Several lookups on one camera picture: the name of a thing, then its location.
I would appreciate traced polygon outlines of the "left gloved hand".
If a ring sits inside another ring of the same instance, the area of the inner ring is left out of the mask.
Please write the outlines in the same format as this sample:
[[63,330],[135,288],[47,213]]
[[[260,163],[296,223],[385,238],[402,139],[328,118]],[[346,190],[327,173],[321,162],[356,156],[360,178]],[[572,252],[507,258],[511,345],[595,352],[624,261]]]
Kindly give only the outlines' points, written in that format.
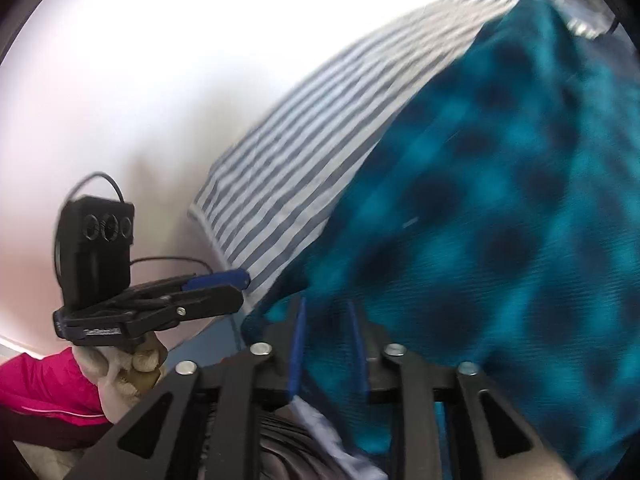
[[96,386],[109,422],[119,422],[166,375],[168,351],[154,333],[129,353],[115,347],[78,347],[72,352],[81,373]]

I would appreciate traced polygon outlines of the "pink sleeve left forearm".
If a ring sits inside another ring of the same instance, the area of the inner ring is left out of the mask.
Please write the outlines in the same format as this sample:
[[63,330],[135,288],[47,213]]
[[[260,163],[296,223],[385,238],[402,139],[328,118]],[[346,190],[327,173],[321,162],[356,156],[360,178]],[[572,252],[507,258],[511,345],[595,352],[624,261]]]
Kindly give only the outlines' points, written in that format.
[[14,356],[1,365],[0,388],[1,432],[14,441],[70,451],[112,428],[70,348],[43,359]]

